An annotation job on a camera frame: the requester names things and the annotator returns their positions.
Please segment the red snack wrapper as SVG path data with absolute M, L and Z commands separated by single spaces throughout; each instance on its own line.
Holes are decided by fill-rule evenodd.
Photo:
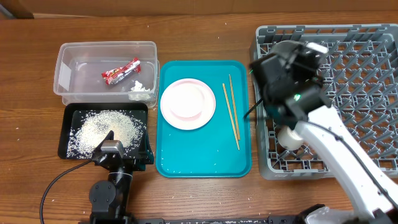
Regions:
M 134 58 L 125 66 L 103 72 L 101 76 L 103 77 L 105 84 L 115 85 L 124 78 L 126 78 L 130 73 L 140 73 L 140 72 L 141 72 L 141 61 L 138 58 Z

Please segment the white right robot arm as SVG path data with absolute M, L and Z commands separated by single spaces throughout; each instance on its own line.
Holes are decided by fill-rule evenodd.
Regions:
M 321 157 L 351 201 L 353 211 L 311 211 L 305 223 L 397 223 L 397 184 L 343 124 L 322 92 L 317 74 L 328 48 L 286 40 L 250 64 L 266 116 L 295 131 Z

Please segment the grey small bowl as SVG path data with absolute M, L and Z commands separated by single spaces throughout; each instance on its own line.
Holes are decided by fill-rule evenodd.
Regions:
M 270 49 L 270 54 L 276 54 L 283 58 L 289 58 L 292 52 L 300 45 L 300 42 L 294 40 L 284 40 L 278 42 Z

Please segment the white cup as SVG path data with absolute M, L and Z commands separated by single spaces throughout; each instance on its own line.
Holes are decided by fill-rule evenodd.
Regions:
M 277 135 L 279 144 L 286 150 L 294 151 L 299 149 L 304 140 L 288 126 L 283 126 Z

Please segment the wooden chopstick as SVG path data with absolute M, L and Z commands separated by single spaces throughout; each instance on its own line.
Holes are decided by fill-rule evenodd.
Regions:
M 224 83 L 222 83 L 222 86 L 223 86 L 224 97 L 225 97 L 225 100 L 226 100 L 226 105 L 227 105 L 227 109 L 228 109 L 228 113 L 229 113 L 229 118 L 230 118 L 232 129 L 233 129 L 234 138 L 235 138 L 235 141 L 236 141 L 237 148 L 240 151 L 238 136 L 237 136 L 236 127 L 235 127 L 235 124 L 234 124 L 234 119 L 233 119 L 233 115 L 232 115 L 232 111 L 231 111 L 231 107 L 230 107 L 230 103 L 229 103 L 228 94 L 227 94 L 227 91 L 226 91 L 226 86 L 225 86 Z
M 233 81 L 231 78 L 231 75 L 229 74 L 229 84 L 230 84 L 230 90 L 231 90 L 231 97 L 233 101 L 233 110 L 234 110 L 234 119 L 236 123 L 236 134 L 238 141 L 241 139 L 240 138 L 240 132 L 239 132 L 239 123 L 238 123 L 238 116 L 237 116 L 237 111 L 236 111 L 236 103 L 235 103 L 235 97 L 234 97 L 234 89 L 233 89 Z

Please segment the pink plate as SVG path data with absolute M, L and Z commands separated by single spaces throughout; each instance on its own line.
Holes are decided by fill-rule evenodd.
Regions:
M 185 131 L 206 125 L 215 110 L 213 90 L 194 78 L 183 78 L 171 83 L 160 98 L 160 112 L 166 122 Z

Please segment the white tissue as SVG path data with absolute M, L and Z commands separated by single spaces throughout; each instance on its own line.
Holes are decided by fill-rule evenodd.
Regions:
M 150 99 L 149 94 L 150 89 L 144 88 L 144 85 L 139 81 L 135 81 L 134 86 L 131 88 L 129 92 L 129 100 L 131 101 L 144 101 Z

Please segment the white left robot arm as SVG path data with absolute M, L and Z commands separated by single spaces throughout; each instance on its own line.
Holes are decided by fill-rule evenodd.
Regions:
M 114 139 L 110 131 L 95 148 L 92 160 L 96 166 L 109 171 L 108 179 L 95 183 L 89 192 L 92 205 L 90 223 L 137 223 L 134 216 L 126 211 L 132 175 L 144 171 L 146 165 L 154 163 L 149 137 L 144 133 L 139 138 L 138 148 L 133 155 L 124 157 L 126 150 L 121 141 Z

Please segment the white rice pile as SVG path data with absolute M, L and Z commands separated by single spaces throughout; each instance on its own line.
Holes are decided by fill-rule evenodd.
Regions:
M 71 128 L 67 131 L 67 159 L 89 159 L 95 148 L 110 131 L 121 141 L 125 157 L 139 147 L 146 124 L 139 119 L 143 111 L 131 110 L 76 110 Z

